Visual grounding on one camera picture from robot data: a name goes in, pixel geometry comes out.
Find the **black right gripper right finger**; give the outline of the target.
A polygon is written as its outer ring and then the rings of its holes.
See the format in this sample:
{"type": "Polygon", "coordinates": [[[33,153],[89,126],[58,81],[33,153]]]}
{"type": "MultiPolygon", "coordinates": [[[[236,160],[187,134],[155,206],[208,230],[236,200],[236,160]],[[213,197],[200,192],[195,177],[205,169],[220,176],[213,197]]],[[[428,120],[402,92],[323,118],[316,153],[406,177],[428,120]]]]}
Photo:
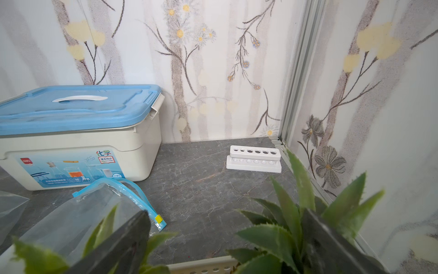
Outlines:
{"type": "Polygon", "coordinates": [[[303,237],[311,274],[384,274],[375,259],[361,253],[312,210],[304,210],[303,237]]]}

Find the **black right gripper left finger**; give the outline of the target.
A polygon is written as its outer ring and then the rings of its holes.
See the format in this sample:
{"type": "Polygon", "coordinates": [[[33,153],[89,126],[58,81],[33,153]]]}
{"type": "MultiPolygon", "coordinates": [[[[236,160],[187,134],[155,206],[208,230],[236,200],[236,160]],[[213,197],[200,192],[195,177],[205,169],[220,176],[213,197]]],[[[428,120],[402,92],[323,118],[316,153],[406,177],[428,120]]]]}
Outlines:
{"type": "Polygon", "coordinates": [[[138,274],[143,261],[151,222],[147,211],[139,211],[67,274],[138,274]]]}

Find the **yellow toy pineapple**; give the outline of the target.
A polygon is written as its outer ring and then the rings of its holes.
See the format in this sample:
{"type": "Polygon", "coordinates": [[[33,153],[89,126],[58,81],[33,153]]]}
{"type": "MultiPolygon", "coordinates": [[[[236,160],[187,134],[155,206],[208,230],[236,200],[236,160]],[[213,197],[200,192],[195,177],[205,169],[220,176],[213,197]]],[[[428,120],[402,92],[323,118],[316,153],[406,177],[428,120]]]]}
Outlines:
{"type": "MultiPolygon", "coordinates": [[[[114,228],[116,213],[117,206],[114,206],[108,215],[98,223],[84,246],[81,259],[85,258],[117,230],[114,228]]],[[[148,260],[154,250],[175,236],[174,232],[149,235],[138,274],[168,274],[170,272],[168,266],[164,264],[152,265],[149,264],[148,260]]],[[[13,253],[9,263],[19,265],[22,274],[66,274],[66,271],[74,265],[68,264],[67,260],[55,251],[41,245],[26,243],[17,237],[13,238],[13,253]]],[[[115,274],[115,268],[109,274],[115,274]]]]}
{"type": "Polygon", "coordinates": [[[326,204],[315,196],[304,165],[293,153],[289,153],[288,157],[295,176],[299,201],[293,202],[285,189],[273,180],[278,203],[259,199],[258,203],[263,206],[262,213],[242,212],[251,222],[251,226],[238,231],[237,235],[249,242],[252,248],[228,251],[238,261],[231,271],[233,274],[311,274],[303,237],[304,210],[314,211],[329,227],[357,248],[355,239],[360,229],[384,196],[384,192],[380,191],[367,200],[362,200],[366,175],[361,174],[333,202],[326,204]]]}

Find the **blue-zip clear plastic bag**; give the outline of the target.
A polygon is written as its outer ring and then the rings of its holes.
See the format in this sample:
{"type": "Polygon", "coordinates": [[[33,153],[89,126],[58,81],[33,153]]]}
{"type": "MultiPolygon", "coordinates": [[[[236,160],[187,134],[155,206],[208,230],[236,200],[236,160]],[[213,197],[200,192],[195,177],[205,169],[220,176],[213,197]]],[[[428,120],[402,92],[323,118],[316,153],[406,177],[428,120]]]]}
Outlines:
{"type": "Polygon", "coordinates": [[[147,211],[151,228],[158,234],[165,220],[155,211],[145,193],[125,178],[101,178],[73,193],[19,239],[59,255],[68,265],[78,262],[97,226],[108,225],[112,232],[140,211],[147,211]]]}

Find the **white-zip bag with pineapple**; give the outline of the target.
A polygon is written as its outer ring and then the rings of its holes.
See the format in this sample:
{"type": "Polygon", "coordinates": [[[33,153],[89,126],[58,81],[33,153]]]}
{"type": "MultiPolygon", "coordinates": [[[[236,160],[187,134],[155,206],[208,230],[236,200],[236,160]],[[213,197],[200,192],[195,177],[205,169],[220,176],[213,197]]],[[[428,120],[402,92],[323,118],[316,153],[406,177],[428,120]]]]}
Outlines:
{"type": "Polygon", "coordinates": [[[22,216],[29,198],[1,191],[1,219],[0,219],[0,243],[3,244],[6,237],[22,216]]]}

